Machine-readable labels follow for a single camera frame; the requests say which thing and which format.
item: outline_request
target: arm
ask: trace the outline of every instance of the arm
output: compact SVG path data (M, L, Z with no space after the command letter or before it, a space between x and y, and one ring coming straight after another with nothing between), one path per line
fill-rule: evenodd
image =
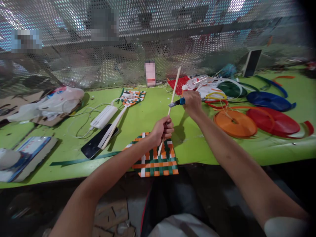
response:
M150 135L120 152L90 174L75 190L57 220L50 237L87 237L92 235L97 203L104 193L146 152L171 137L173 123L168 117L159 120Z
M185 111L201 129L216 160L234 181L261 227L273 217L307 220L308 214L203 112L199 93L184 92L183 95Z

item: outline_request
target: perforated metal sheet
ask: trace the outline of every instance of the perforated metal sheet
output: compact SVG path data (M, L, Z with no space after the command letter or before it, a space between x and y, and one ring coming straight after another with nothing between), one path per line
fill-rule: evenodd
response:
M119 12L118 40L92 41L94 9L108 16L104 32L113 29L108 8ZM11 53L12 30L40 30L42 49ZM308 31L293 0L0 1L0 97L144 84L145 60L155 61L158 82L179 66L187 75L241 66L254 49L263 49L261 68L306 61L314 56Z

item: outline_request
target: black smartphone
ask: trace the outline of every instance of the black smartphone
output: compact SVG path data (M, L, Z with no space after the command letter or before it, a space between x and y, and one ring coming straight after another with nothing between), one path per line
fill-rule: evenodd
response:
M250 51L246 61L246 69L244 71L244 77L251 77L257 68L257 64L260 59L262 49Z
M112 124L108 124L106 125L100 132L98 132L97 135L95 135L93 138L91 138L90 141L88 141L82 148L81 148L81 152L90 160L93 160L98 151L101 148L98 148L98 145L100 143L100 141L102 140L102 138L104 137L104 135L106 134L106 132L108 131L108 129L110 128ZM117 133L119 132L118 128L115 128L114 133L111 136L111 139L117 135Z

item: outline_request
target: green tabletop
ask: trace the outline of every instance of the green tabletop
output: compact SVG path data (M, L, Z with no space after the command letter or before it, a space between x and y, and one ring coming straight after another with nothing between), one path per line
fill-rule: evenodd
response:
M313 104L313 102L316 101L316 80L306 78L299 74L298 71L277 74L270 72L261 73L260 75L268 79L273 79L276 76L281 75L295 76L294 79L277 80L288 92L288 100L291 103L297 103L295 109L290 110L285 114L296 120L298 123L308 120L316 126L316 110ZM243 78L241 79L241 82L251 84L257 88L261 88L266 85L262 80L256 77ZM101 154L106 154L112 151L121 151L142 132L150 132L155 122L161 117L167 115L169 109L168 104L170 103L172 97L171 94L167 93L164 88L140 88L139 90L145 90L147 92L144 101L127 109L119 124L120 133L111 140L107 148ZM88 92L90 98L94 99L89 100L86 106L95 107L103 102L110 103L111 100L120 96L121 91L121 88L116 88ZM268 92L282 95L281 92L273 86L268 90ZM115 106L120 107L121 102L115 103ZM120 107L114 118L119 114L121 109L122 107ZM203 104L203 110L209 115L209 117L212 117L216 113L211 107L208 107L205 104ZM97 116L97 114L98 112L93 112L90 118L88 117L88 114L82 114L74 118L67 118L54 128L42 125L36 127L26 137L26 139L31 136L54 135L56 138L60 139L60 142L58 142L53 152L44 160L41 167L37 168L29 177L26 178L26 180L21 183L0 183L0 188L10 188L41 182L86 177L92 173L98 166L109 158L92 160L63 167L49 165L52 162L85 158L80 149L99 130L93 131L89 137L84 139L73 138L69 135L69 133L75 135L79 131L77 136L84 135L90 128L90 122ZM175 106L172 108L171 118L175 125L175 132L172 135L172 141L175 146L175 154L178 164L182 165L200 162L204 164L218 165L200 129L191 118L186 116L182 106ZM4 131L2 130L0 132L1 143L3 137L5 137L3 132ZM11 130L9 127L5 128L5 133L15 132L16 129ZM305 131L302 127L301 131L295 134L295 136L303 136L304 133ZM315 135L304 139L290 140L269 136L260 129L258 130L257 135L258 136L255 139L236 139L236 141L246 151L248 151L260 165L263 166L310 159L314 158L316 154Z
M32 122L12 122L0 128L0 148L13 149L34 129Z

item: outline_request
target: clear plastic bottle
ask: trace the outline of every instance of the clear plastic bottle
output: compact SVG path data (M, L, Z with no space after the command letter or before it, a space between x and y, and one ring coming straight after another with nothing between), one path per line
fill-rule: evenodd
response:
M197 77L192 77L190 80L186 82L186 84L182 86L182 90L191 91L199 86L207 84L210 80L211 78L208 75L200 75Z

